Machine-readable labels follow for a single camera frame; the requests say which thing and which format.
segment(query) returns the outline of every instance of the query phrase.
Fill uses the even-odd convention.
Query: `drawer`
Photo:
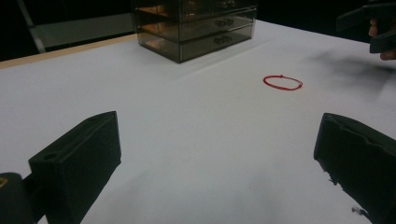
[[[196,20],[257,6],[257,0],[135,0],[136,9],[177,21]]]
[[[241,27],[217,35],[205,36],[192,41],[173,42],[160,36],[140,31],[139,44],[162,56],[183,63],[218,49],[224,49],[252,37],[253,25]]]
[[[253,24],[256,18],[255,8],[215,18],[185,22],[171,21],[167,17],[142,11],[136,13],[138,27],[141,30],[174,42],[191,40],[247,26]]]

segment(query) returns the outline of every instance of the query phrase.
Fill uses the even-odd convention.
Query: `red rubber band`
[[[281,87],[281,86],[277,86],[277,85],[271,84],[271,83],[269,83],[269,82],[267,81],[267,79],[268,79],[268,78],[273,78],[273,77],[286,78],[286,79],[290,79],[290,80],[296,81],[296,82],[298,82],[298,87],[296,87],[296,88],[286,88],[286,87]],[[282,90],[282,91],[295,91],[295,90],[300,89],[300,88],[303,86],[303,82],[302,82],[302,81],[297,80],[297,79],[292,78],[292,77],[284,77],[283,75],[279,75],[279,76],[268,76],[268,77],[265,77],[262,81],[263,81],[267,86],[270,86],[270,87],[272,87],[272,88],[279,89],[279,90]]]

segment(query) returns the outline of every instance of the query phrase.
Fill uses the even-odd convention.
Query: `dark background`
[[[131,0],[23,0],[34,24],[73,21],[132,11]],[[335,32],[337,16],[365,5],[361,0],[260,1],[257,19],[325,35],[368,42],[369,23]],[[0,3],[0,61],[37,54],[16,0]]]

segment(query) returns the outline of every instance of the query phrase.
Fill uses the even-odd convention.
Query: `screw hole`
[[[0,188],[2,188],[4,185],[6,185],[7,182],[8,182],[8,179],[0,177]]]
[[[55,157],[56,157],[56,153],[51,153],[51,154],[45,156],[44,160],[50,161],[50,160],[53,160]]]

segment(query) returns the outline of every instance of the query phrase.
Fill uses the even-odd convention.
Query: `white table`
[[[83,223],[370,223],[313,159],[325,112],[396,138],[396,63],[368,51],[257,21],[253,39],[183,64],[133,39],[4,68],[0,173],[26,177],[38,151],[116,110],[122,164]],[[304,86],[265,86],[273,74]]]

